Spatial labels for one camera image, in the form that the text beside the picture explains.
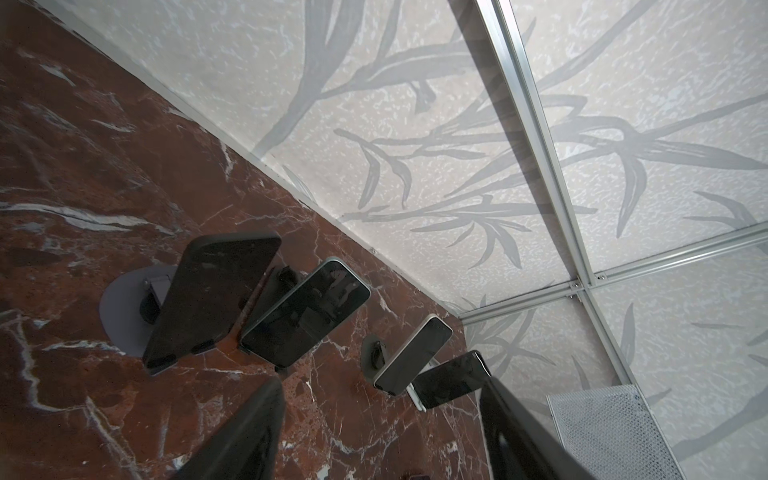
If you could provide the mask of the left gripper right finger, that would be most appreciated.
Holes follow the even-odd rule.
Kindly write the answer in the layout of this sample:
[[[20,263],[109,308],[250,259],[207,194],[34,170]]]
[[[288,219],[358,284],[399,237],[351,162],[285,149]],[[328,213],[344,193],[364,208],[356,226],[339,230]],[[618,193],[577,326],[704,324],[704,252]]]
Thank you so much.
[[[495,480],[593,479],[498,379],[485,382],[479,405]]]

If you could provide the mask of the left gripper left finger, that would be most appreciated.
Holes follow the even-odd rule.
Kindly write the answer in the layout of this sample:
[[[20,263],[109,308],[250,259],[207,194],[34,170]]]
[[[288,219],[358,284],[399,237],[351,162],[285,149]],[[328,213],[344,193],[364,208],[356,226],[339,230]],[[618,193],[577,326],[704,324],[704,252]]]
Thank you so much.
[[[187,461],[175,479],[271,479],[285,415],[281,382],[269,379]]]

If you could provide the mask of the grey round phone stand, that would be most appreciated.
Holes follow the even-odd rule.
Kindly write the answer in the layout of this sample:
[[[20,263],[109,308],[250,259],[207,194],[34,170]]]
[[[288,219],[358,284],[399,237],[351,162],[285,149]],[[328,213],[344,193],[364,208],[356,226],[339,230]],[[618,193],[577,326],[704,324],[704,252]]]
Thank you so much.
[[[376,375],[385,366],[388,353],[385,344],[376,334],[367,335],[361,346],[360,365],[366,381],[373,383]]]

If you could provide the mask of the grey round stand far left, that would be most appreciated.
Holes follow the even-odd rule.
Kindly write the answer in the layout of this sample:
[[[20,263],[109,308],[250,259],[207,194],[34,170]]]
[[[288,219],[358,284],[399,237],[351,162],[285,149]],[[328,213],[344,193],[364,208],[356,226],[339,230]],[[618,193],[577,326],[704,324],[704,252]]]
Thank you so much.
[[[119,276],[105,289],[99,317],[111,343],[124,354],[143,356],[176,270],[170,265],[140,268]]]

